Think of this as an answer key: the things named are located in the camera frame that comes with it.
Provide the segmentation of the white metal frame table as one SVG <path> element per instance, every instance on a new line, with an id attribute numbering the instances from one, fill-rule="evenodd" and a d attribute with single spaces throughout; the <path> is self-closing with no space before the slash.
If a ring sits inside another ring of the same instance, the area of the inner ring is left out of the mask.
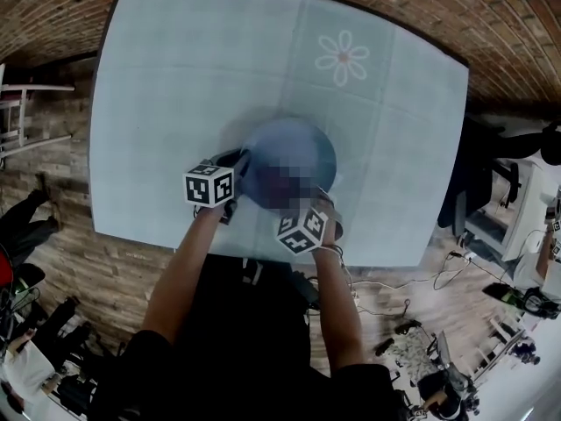
<path id="1" fill-rule="evenodd" d="M 28 96 L 36 91 L 72 92 L 74 86 L 45 84 L 8 84 L 4 82 L 6 65 L 0 63 L 0 165 L 4 160 L 42 146 L 70 140 L 71 134 L 30 141 L 25 133 Z"/>

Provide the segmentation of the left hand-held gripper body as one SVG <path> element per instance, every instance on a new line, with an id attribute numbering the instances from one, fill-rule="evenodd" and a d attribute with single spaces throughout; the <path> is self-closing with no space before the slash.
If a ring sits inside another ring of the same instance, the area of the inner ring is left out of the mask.
<path id="1" fill-rule="evenodd" d="M 201 209 L 222 206 L 224 211 L 220 223 L 229 225 L 238 207 L 239 173 L 235 166 L 219 166 L 211 161 L 203 161 L 183 174 L 185 201 L 193 209 L 196 218 Z"/>

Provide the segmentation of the black waist pack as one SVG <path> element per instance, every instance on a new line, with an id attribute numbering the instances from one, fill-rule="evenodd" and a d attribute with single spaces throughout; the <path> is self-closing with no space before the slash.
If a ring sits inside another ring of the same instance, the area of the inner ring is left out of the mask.
<path id="1" fill-rule="evenodd" d="M 310 309 L 320 310 L 319 292 L 313 282 L 300 271 L 294 271 L 291 274 L 291 281 L 295 289 L 306 300 Z"/>

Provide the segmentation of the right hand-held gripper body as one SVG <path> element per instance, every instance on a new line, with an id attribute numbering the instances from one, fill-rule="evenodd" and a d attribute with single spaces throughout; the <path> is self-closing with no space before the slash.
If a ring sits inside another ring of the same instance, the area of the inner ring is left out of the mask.
<path id="1" fill-rule="evenodd" d="M 293 255 L 307 253 L 322 245 L 330 220 L 336 226 L 335 239 L 340 239 L 343 235 L 341 215 L 333 208 L 319 207 L 281 217 L 275 238 Z"/>

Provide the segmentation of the light blue flower tablecloth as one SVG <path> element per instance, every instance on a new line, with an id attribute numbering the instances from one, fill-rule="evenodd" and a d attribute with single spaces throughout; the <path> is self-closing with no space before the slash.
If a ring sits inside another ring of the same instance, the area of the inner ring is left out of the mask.
<path id="1" fill-rule="evenodd" d="M 89 186 L 97 232 L 175 247 L 193 222 L 183 174 L 259 126 L 306 120 L 337 156 L 327 193 L 344 260 L 418 265 L 451 179 L 468 68 L 332 0 L 117 0 L 96 68 Z M 279 214 L 240 197 L 215 254 L 308 263 Z"/>

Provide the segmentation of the person's right forearm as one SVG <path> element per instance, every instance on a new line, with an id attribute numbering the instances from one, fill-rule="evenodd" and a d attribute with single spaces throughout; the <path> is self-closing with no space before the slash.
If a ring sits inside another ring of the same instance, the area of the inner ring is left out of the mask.
<path id="1" fill-rule="evenodd" d="M 321 330 L 333 375 L 344 367 L 364 363 L 362 326 L 338 250 L 334 246 L 320 246 L 312 255 Z"/>

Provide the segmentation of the black office chair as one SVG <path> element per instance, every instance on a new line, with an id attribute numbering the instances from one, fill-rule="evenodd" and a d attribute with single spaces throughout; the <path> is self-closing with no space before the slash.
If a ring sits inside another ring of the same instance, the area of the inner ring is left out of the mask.
<path id="1" fill-rule="evenodd" d="M 500 128 L 465 118 L 437 225 L 460 235 L 468 217 L 491 201 L 493 174 L 509 182 L 505 205 L 514 202 L 521 187 L 518 160 L 540 152 L 546 163 L 561 165 L 560 127 L 561 119 L 540 132 L 502 137 Z"/>

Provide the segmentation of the person's black shirt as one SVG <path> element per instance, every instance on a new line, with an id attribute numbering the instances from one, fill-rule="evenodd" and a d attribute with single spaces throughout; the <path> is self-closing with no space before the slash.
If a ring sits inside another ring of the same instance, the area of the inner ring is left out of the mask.
<path id="1" fill-rule="evenodd" d="M 139 331 L 98 383 L 89 421 L 399 421 L 381 365 L 311 367 L 308 303 L 286 264 L 209 256 L 177 340 Z"/>

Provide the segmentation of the person's left forearm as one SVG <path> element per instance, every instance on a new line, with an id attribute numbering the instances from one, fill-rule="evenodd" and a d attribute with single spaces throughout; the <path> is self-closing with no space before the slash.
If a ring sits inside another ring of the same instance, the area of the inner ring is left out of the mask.
<path id="1" fill-rule="evenodd" d="M 143 331 L 156 332 L 171 344 L 177 340 L 223 213 L 222 205 L 198 212 L 153 288 Z"/>

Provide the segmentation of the white desk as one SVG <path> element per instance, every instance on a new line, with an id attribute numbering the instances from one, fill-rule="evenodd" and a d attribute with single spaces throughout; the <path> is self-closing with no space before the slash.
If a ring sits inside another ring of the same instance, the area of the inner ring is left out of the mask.
<path id="1" fill-rule="evenodd" d="M 482 210 L 479 211 L 481 216 L 474 212 L 465 221 L 465 229 L 500 253 L 503 261 L 538 249 L 540 233 L 545 231 L 546 212 L 561 196 L 559 184 L 535 162 L 522 160 L 519 171 L 521 187 L 508 224 Z"/>

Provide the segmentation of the person's right hand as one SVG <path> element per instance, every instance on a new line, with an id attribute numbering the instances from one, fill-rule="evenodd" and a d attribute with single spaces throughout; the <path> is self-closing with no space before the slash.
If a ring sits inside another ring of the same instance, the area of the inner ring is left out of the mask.
<path id="1" fill-rule="evenodd" d="M 331 201 L 329 196 L 324 193 L 324 200 L 317 209 L 322 212 L 327 218 L 336 220 L 338 217 L 337 211 L 335 210 L 334 203 Z"/>

